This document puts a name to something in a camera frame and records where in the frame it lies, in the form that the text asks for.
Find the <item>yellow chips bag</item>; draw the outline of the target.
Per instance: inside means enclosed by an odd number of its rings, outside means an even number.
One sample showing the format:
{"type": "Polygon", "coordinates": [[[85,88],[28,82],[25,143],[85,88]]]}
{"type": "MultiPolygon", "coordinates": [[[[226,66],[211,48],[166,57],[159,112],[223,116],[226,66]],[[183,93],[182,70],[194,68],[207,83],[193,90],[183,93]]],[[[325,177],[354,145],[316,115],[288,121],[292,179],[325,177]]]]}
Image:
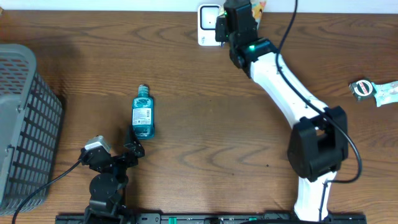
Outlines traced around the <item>yellow chips bag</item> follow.
{"type": "Polygon", "coordinates": [[[252,16],[257,23],[257,29],[261,23],[262,14],[264,12],[267,0],[250,0],[252,6],[252,16]]]}

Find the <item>dark green round-logo packet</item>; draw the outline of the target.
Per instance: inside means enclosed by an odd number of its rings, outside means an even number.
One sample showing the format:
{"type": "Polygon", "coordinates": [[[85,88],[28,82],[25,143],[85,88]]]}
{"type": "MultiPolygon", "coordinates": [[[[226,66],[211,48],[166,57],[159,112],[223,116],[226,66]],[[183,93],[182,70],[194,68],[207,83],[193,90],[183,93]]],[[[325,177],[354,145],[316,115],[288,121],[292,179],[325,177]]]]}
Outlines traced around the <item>dark green round-logo packet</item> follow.
{"type": "Polygon", "coordinates": [[[376,93],[376,89],[373,82],[368,78],[363,78],[358,81],[349,84],[349,89],[351,90],[356,101],[363,101],[372,98],[376,93]]]}

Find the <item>teal mouthwash bottle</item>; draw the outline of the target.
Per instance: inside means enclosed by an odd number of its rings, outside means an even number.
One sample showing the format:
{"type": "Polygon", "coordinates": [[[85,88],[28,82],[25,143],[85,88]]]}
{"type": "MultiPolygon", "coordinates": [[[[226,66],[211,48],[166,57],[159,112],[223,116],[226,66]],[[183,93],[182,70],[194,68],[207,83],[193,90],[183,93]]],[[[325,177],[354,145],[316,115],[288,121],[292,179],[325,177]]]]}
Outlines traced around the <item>teal mouthwash bottle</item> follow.
{"type": "Polygon", "coordinates": [[[147,85],[138,87],[138,94],[132,101],[132,127],[138,139],[151,139],[155,135],[154,100],[147,85]]]}

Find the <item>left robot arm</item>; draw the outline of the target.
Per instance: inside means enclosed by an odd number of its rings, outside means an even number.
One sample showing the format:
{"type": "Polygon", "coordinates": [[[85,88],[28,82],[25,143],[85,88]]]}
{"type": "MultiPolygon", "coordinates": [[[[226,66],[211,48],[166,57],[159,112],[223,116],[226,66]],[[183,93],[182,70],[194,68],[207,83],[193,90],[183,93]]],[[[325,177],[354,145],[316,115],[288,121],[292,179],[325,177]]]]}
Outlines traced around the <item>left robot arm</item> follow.
{"type": "Polygon", "coordinates": [[[81,149],[79,160],[82,165],[96,171],[90,182],[90,201],[85,209],[83,223],[135,223],[136,218],[125,206],[128,168],[138,165],[138,159],[145,156],[133,127],[128,127],[124,147],[126,152],[112,156],[110,145],[103,136],[96,136],[81,149]]]}

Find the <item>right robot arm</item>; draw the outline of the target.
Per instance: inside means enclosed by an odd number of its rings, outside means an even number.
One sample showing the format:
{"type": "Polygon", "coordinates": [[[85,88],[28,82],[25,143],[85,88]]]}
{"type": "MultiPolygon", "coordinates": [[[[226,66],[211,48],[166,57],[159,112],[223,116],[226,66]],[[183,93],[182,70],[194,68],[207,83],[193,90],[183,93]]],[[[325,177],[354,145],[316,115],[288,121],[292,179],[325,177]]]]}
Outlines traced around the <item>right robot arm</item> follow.
{"type": "Polygon", "coordinates": [[[229,56],[278,106],[292,132],[288,160],[298,175],[294,213],[299,220],[330,219],[328,195],[348,157],[347,117],[313,96],[286,66],[279,49],[258,36],[251,1],[226,1],[216,20],[216,41],[229,43],[229,56]]]}

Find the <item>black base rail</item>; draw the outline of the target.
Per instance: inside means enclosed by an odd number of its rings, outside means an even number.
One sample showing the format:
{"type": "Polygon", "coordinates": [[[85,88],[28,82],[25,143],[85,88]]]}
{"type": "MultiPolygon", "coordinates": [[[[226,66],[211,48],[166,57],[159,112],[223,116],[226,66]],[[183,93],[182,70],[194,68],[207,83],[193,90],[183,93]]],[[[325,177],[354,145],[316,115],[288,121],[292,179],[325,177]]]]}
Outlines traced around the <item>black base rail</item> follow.
{"type": "MultiPolygon", "coordinates": [[[[265,214],[250,214],[250,215],[170,215],[159,213],[139,213],[136,214],[132,221],[125,223],[137,224],[204,224],[204,223],[222,223],[222,224],[238,224],[244,222],[270,222],[270,221],[289,221],[283,223],[298,223],[300,220],[289,212],[267,212],[265,214]]],[[[72,224],[72,223],[123,223],[118,221],[111,221],[110,219],[99,220],[95,218],[85,222],[84,215],[57,215],[55,217],[56,224],[72,224]]],[[[320,223],[350,223],[350,224],[366,224],[367,219],[365,215],[354,214],[329,214],[320,223]]]]}

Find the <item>mint green wipes packet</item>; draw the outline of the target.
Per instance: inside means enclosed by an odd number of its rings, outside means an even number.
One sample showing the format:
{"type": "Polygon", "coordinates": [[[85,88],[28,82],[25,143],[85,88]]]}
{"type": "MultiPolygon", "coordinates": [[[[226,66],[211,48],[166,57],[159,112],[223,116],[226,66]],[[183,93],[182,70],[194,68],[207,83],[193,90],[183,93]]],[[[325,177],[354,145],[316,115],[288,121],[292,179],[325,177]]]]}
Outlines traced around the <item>mint green wipes packet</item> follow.
{"type": "Polygon", "coordinates": [[[397,103],[397,86],[397,81],[380,85],[373,83],[373,87],[376,90],[376,94],[374,95],[376,100],[376,106],[381,107],[382,105],[386,105],[389,103],[397,103]]]}

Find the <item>grey plastic shopping basket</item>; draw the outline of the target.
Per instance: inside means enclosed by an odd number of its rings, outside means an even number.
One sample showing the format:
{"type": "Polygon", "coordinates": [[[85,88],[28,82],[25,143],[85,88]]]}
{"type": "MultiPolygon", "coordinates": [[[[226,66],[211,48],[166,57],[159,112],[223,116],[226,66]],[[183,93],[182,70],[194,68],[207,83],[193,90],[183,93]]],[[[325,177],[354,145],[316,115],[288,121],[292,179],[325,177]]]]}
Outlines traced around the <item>grey plastic shopping basket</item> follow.
{"type": "Polygon", "coordinates": [[[52,178],[64,110],[34,53],[1,44],[1,215],[52,178]]]}

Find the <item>white barcode scanner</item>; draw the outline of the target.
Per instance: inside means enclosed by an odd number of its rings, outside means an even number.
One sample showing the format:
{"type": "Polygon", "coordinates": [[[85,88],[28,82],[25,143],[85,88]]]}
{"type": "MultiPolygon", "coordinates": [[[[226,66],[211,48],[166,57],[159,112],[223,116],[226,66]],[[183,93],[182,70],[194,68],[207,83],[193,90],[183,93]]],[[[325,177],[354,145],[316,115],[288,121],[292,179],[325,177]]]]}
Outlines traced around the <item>white barcode scanner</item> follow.
{"type": "Polygon", "coordinates": [[[197,10],[198,44],[205,47],[221,46],[215,40],[216,18],[219,15],[220,5],[201,4],[197,10]]]}

